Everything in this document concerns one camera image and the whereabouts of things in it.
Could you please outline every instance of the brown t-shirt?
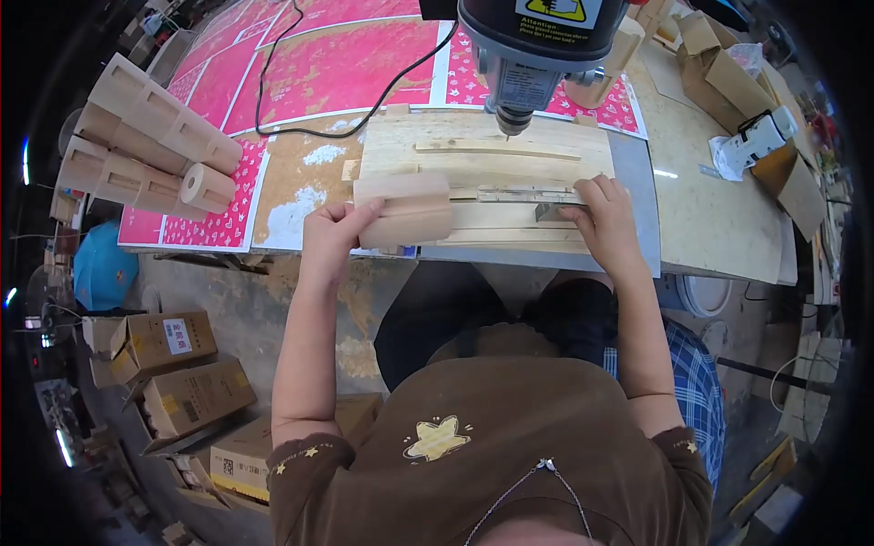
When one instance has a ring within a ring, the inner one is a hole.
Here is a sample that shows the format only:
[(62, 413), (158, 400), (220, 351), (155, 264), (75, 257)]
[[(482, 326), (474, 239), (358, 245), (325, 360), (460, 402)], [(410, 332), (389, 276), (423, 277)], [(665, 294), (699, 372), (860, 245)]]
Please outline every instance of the brown t-shirt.
[[(386, 401), (353, 450), (313, 434), (270, 456), (276, 544), (464, 544), (489, 507), (552, 458), (604, 544), (705, 544), (711, 484), (690, 428), (647, 439), (622, 388), (571, 358), (432, 363)], [(570, 493), (538, 470), (499, 505), (500, 522), (548, 518), (586, 535)]]

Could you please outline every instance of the hand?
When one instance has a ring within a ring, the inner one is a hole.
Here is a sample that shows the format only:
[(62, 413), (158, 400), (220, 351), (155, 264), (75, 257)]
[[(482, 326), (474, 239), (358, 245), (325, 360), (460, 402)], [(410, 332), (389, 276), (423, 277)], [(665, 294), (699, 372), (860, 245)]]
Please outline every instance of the hand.
[(349, 260), (349, 251), (358, 248), (358, 235), (382, 211), (383, 199), (362, 206), (332, 203), (309, 213), (303, 219), (303, 253), (298, 284), (338, 287)]
[(578, 180), (573, 187), (587, 204), (591, 216), (579, 207), (565, 207), (558, 213), (571, 220), (583, 234), (589, 252), (604, 268), (614, 284), (649, 269), (637, 242), (631, 196), (615, 178), (597, 175), (593, 180)]

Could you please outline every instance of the heart pattern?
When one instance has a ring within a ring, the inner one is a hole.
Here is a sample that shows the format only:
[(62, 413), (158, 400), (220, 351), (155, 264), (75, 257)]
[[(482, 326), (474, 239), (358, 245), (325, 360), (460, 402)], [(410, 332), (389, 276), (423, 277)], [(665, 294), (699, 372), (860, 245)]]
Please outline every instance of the heart pattern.
[(249, 160), (254, 159), (255, 163), (246, 162), (245, 168), (240, 166), (231, 174), (237, 183), (236, 194), (228, 210), (221, 214), (209, 213), (204, 222), (167, 217), (161, 240), (163, 245), (209, 246), (236, 250), (243, 248), (249, 215), (254, 214), (252, 196), (256, 190), (256, 178), (266, 143), (240, 141), (240, 144), (243, 145), (243, 155), (248, 156)]
[[(449, 65), (447, 69), (446, 103), (449, 105), (482, 106), (489, 96), (489, 89), (476, 78), (476, 63), (470, 38), (464, 32), (456, 32), (449, 42)], [(564, 89), (565, 82), (558, 84), (546, 112), (573, 118), (577, 114), (588, 115), (598, 120), (604, 128), (613, 128), (630, 135), (646, 138), (643, 120), (635, 114), (637, 99), (631, 84), (623, 74), (617, 79), (604, 100), (596, 109), (578, 106)]]

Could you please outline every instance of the left hand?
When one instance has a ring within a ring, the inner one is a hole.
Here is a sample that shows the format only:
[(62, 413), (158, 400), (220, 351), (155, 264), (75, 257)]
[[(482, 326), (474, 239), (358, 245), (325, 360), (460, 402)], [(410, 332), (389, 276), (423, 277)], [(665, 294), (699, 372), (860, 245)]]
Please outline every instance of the left hand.
[(358, 248), (358, 235), (379, 217), (385, 201), (362, 206), (332, 203), (303, 219), (300, 282), (337, 287), (343, 278), (349, 251)]

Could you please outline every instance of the plaid fabric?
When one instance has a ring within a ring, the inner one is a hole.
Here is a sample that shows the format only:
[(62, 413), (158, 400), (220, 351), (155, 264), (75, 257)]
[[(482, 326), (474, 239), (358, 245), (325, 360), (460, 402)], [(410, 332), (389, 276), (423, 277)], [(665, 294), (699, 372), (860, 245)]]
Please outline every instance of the plaid fabric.
[[(674, 365), (676, 400), (686, 425), (695, 429), (695, 442), (704, 458), (715, 496), (725, 447), (722, 388), (716, 375), (716, 364), (697, 335), (671, 319), (663, 317), (663, 320), (670, 361)], [(615, 348), (604, 349), (603, 366), (610, 375), (619, 379)]]

